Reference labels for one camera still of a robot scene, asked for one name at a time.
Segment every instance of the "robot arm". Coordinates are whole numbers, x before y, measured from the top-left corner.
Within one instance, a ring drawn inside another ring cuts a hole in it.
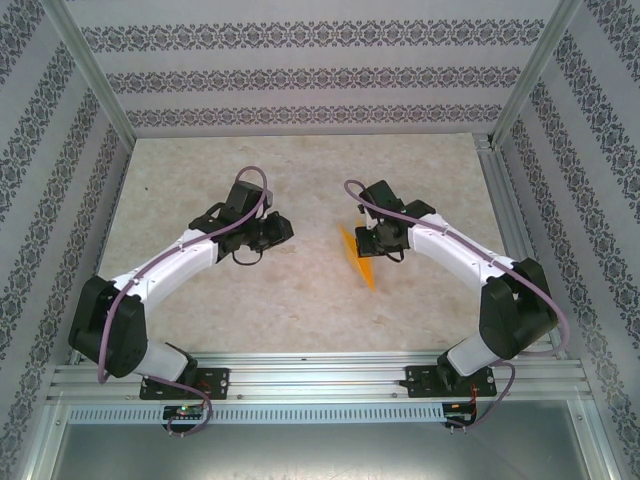
[[[556,326],[553,310],[497,266],[513,270],[548,295],[544,272],[534,260],[516,262],[482,247],[451,227],[426,203],[417,200],[404,205],[385,181],[365,188],[360,198],[416,219],[415,223],[408,222],[360,205],[367,220],[365,227],[356,228],[360,257],[391,256],[402,261],[404,250],[413,249],[480,292],[478,332],[438,359],[438,377],[449,390],[479,369],[513,358]]]
[[[211,207],[189,224],[178,240],[130,272],[107,281],[95,276],[84,285],[69,334],[69,344],[98,362],[107,312],[130,282],[115,312],[108,340],[106,370],[116,378],[130,373],[192,385],[197,362],[182,350],[147,338],[146,318],[169,294],[193,275],[212,267],[242,246],[262,253],[293,236],[291,223],[272,205],[270,192],[256,215],[223,235],[207,238],[251,212],[262,188],[236,180],[225,203]],[[169,251],[178,250],[167,255]],[[140,279],[136,275],[145,269]]]

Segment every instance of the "wall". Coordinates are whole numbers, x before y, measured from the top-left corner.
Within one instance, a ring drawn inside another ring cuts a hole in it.
[[[67,3],[141,138],[488,133],[556,4]]]
[[[582,3],[502,145],[623,478],[640,478],[639,13]]]
[[[17,474],[129,155],[41,5],[0,2],[0,478]]]

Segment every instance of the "beige floor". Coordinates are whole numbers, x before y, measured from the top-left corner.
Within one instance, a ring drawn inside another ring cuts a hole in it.
[[[405,202],[426,201],[502,252],[468,134],[140,140],[101,275],[124,273],[173,242],[225,200],[248,164],[267,172],[295,237],[254,267],[225,259],[198,274],[152,312],[150,337],[194,352],[398,351],[446,349],[477,328],[477,292],[424,256],[376,259],[370,292],[338,229],[360,217],[344,180],[385,179]]]

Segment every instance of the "ventilated metal strip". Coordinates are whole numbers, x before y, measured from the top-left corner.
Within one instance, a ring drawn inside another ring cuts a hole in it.
[[[77,405],[70,425],[151,425],[162,423],[162,405]],[[229,424],[330,424],[441,422],[441,403],[392,405],[215,405],[211,423]],[[176,420],[178,424],[199,420]]]

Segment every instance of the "white arm segment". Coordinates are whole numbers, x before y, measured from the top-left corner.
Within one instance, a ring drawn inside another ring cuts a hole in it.
[[[498,255],[479,245],[477,242],[474,242],[469,237],[451,227],[441,215],[425,215],[421,220],[441,226],[447,231],[455,232],[494,258],[495,262],[512,268],[513,260],[511,258]],[[421,225],[411,227],[409,229],[409,245],[416,252],[433,258],[476,292],[482,289],[489,277],[502,275],[502,271],[495,266],[481,260],[475,253],[463,245],[460,245],[452,238],[431,228],[426,228]],[[480,332],[466,338],[449,350],[447,357],[453,368],[463,377],[472,375],[482,367],[490,365],[500,359],[489,350],[482,340]]]
[[[204,233],[200,230],[185,230],[178,240],[158,255],[202,235]],[[127,294],[140,296],[144,304],[145,316],[148,316],[167,295],[196,273],[212,266],[217,259],[218,244],[208,239],[202,240],[156,265]],[[134,268],[129,273],[114,278],[116,288],[120,290],[124,288],[129,280],[152,260]],[[147,352],[134,371],[140,375],[152,375],[173,382],[180,377],[186,365],[187,358],[182,353],[165,343],[149,340]]]
[[[185,230],[182,236],[173,242],[169,247],[165,248],[157,256],[163,254],[176,246],[180,246],[189,240],[204,235],[200,230]],[[148,262],[134,268],[129,273],[119,275],[113,279],[115,287],[122,290],[129,283],[129,280],[138,273]],[[161,263],[156,265],[151,271],[134,285],[127,295],[139,295],[144,304],[145,315],[149,315],[151,311],[162,302],[167,295],[175,291],[180,285],[193,277],[196,273],[205,268],[212,266],[218,259],[218,244],[211,240],[202,240],[190,247],[183,249],[181,252],[171,255]]]
[[[433,223],[447,231],[454,232],[469,243],[473,244],[487,255],[494,258],[495,262],[512,268],[513,260],[484,248],[466,235],[449,225],[442,215],[437,213],[425,215],[420,220]],[[474,292],[480,291],[487,283],[489,277],[499,277],[502,272],[493,265],[482,261],[475,253],[471,252],[451,237],[422,225],[414,225],[409,229],[409,246],[418,253],[433,258],[456,277],[466,283]]]

